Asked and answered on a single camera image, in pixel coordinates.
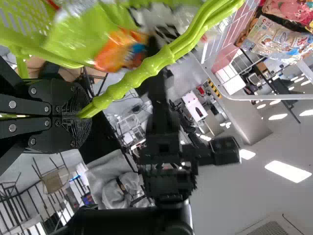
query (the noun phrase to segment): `black strap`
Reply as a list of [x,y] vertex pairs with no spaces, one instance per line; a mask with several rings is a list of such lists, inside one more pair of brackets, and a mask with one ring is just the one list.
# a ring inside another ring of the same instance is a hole
[[142,195],[141,197],[136,198],[135,200],[131,202],[130,207],[133,207],[136,203],[140,202],[145,197],[146,197],[145,195]]
[[129,194],[127,192],[127,190],[125,189],[125,186],[123,185],[123,183],[119,180],[119,178],[116,178],[116,182],[119,186],[119,188],[122,190],[122,192],[124,193],[124,195]]
[[[122,153],[123,153],[123,155],[124,155],[124,157],[125,157],[125,159],[126,159],[128,165],[129,165],[129,166],[131,167],[131,169],[133,170],[133,172],[138,173],[138,172],[135,171],[133,165],[132,165],[131,162],[129,161],[129,159],[128,159],[127,155],[126,155],[125,150],[124,150],[123,148],[121,148],[121,151],[122,151]],[[142,191],[146,194],[144,186],[141,185],[140,187],[141,187]],[[152,200],[151,200],[150,198],[147,198],[147,199],[148,199],[149,203],[152,204]]]

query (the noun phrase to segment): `lime green shopping basket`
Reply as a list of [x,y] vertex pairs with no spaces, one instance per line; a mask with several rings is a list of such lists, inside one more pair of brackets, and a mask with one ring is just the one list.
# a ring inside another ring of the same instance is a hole
[[[29,55],[36,55],[67,68],[82,67],[82,63],[72,61],[74,58],[67,57],[66,59],[65,56],[62,57],[66,54],[63,54],[65,49],[54,44],[49,47],[45,45],[55,14],[50,5],[41,0],[0,1],[0,44],[9,47],[16,55],[19,74],[22,78],[28,78],[27,67],[23,60],[29,58]],[[165,2],[168,5],[176,5],[178,2],[191,2],[191,0],[129,0],[121,1],[121,6],[140,7],[141,5],[146,6],[153,1]],[[245,0],[207,0],[201,6],[184,34],[169,45],[165,45],[158,54],[146,58],[139,68],[126,73],[121,81],[109,86],[106,92],[95,97],[78,114],[78,117],[84,119],[93,117],[101,110],[106,109],[114,100],[121,99],[130,89],[139,87],[145,79],[157,75],[163,67],[173,64],[190,52],[209,28],[230,16],[244,2]],[[111,6],[106,7],[111,12],[117,9],[114,7],[112,9]]]
[[82,65],[41,48],[49,34],[55,10],[42,0],[0,1],[0,45],[15,54],[21,78],[28,78],[24,59],[29,55],[76,69]]

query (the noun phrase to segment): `yellow black warning stripe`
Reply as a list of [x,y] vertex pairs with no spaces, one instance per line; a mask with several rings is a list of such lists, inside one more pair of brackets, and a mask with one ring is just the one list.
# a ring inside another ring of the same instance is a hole
[[214,86],[213,82],[211,81],[210,78],[208,78],[207,80],[209,86],[213,89],[214,93],[217,95],[218,98],[221,98],[222,95],[220,94],[220,92],[217,90],[217,88]]

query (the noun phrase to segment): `ceiling light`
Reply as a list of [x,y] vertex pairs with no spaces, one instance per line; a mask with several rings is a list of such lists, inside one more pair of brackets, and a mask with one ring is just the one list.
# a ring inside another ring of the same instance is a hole
[[279,161],[272,161],[265,166],[265,169],[295,183],[299,183],[312,175],[310,172]]
[[274,100],[271,103],[269,103],[269,105],[274,105],[274,104],[278,104],[280,102],[280,99]]
[[304,77],[300,77],[300,78],[298,78],[297,80],[295,80],[295,83],[300,82],[300,81],[302,81],[303,79],[304,79]]
[[231,125],[231,122],[226,123],[226,128],[228,129]]
[[304,85],[307,85],[307,84],[309,84],[309,83],[311,83],[311,81],[310,81],[310,80],[308,80],[308,81],[305,81],[305,82],[301,83],[301,85],[302,85],[302,86],[304,86]]
[[239,156],[243,159],[246,159],[246,160],[253,158],[255,155],[256,155],[256,153],[251,152],[251,151],[246,150],[246,149],[240,149],[239,150]]
[[208,141],[208,142],[212,139],[212,138],[205,136],[205,135],[201,135],[200,138],[205,140],[205,141]]
[[283,119],[287,116],[288,114],[277,114],[277,115],[273,115],[271,117],[269,117],[269,120],[279,120],[279,119]]
[[258,107],[257,107],[257,109],[262,109],[262,108],[264,108],[266,106],[266,104],[261,104],[261,105],[259,105]]
[[298,77],[294,77],[294,78],[290,79],[290,81],[293,82],[296,79],[298,79]]
[[311,115],[313,115],[313,109],[309,109],[309,110],[306,110],[306,111],[300,113],[300,116],[301,116],[301,117],[304,117],[304,116],[311,116]]

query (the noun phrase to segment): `chair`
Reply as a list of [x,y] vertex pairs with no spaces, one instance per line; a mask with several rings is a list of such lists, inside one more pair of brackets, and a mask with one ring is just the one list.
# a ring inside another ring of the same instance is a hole
[[39,167],[33,158],[33,161],[35,163],[36,168],[34,165],[32,165],[34,171],[38,175],[39,179],[43,183],[43,191],[44,194],[50,195],[52,193],[55,193],[56,191],[60,190],[63,188],[68,182],[69,182],[69,177],[70,177],[70,172],[67,168],[67,165],[65,164],[65,161],[63,159],[62,154],[60,153],[60,156],[63,161],[63,165],[57,166],[55,162],[50,158],[52,163],[55,165],[55,168],[47,171],[46,173],[42,174],[39,170]]

